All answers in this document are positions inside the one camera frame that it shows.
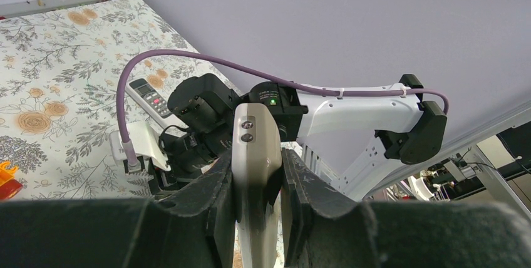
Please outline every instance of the white remote control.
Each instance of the white remote control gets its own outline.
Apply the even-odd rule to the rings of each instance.
[[[181,125],[183,122],[169,109],[168,103],[143,78],[133,80],[125,87],[125,92],[144,109],[162,128]]]

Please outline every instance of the cable tie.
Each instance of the cable tie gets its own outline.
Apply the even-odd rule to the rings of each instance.
[[[339,96],[338,99],[343,99],[343,93],[345,92],[345,88],[339,88]]]
[[[404,92],[404,93],[400,96],[400,98],[406,98],[406,96],[407,96],[407,94],[408,94],[408,88],[405,87],[405,86],[402,86],[400,89],[402,90],[402,92]]]

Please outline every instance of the screw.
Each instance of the screw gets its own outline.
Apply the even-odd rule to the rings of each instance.
[[[243,129],[250,129],[252,127],[253,127],[253,124],[252,124],[251,121],[245,121],[245,122],[242,123],[242,128]]]
[[[242,141],[249,143],[252,141],[253,137],[250,133],[246,133],[245,135],[242,135]]]

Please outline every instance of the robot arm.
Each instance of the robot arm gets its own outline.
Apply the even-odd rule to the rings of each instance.
[[[413,75],[404,75],[400,83],[390,86],[347,90],[401,90],[404,85],[421,86]],[[301,104],[308,106],[308,114],[302,117],[297,142],[333,130],[376,132],[362,154],[331,182],[350,199],[360,201],[391,172],[404,164],[424,162],[440,150],[446,115],[435,102],[422,101],[421,95],[340,99],[298,93]]]
[[[350,91],[399,91],[422,88],[413,75],[399,83],[377,88],[350,88]],[[269,110],[282,142],[304,143],[305,138],[325,131],[372,129],[363,154],[332,186],[353,200],[360,200],[387,174],[404,164],[424,162],[440,147],[446,115],[422,94],[381,97],[323,97],[309,95],[289,85],[263,82],[248,94],[238,96],[212,74],[192,77],[178,85],[168,100],[168,108],[190,126],[183,137],[160,136],[172,171],[155,176],[152,193],[178,189],[196,168],[215,160],[232,146],[235,109],[245,103],[261,103]]]

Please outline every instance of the floral bedsheet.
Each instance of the floral bedsheet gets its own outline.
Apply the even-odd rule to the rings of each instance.
[[[113,0],[0,21],[0,161],[19,167],[19,199],[149,196],[147,176],[114,164],[116,84],[127,61],[149,49],[196,50],[142,0]],[[161,56],[137,65],[164,97],[210,63]],[[150,121],[129,97],[128,122]]]

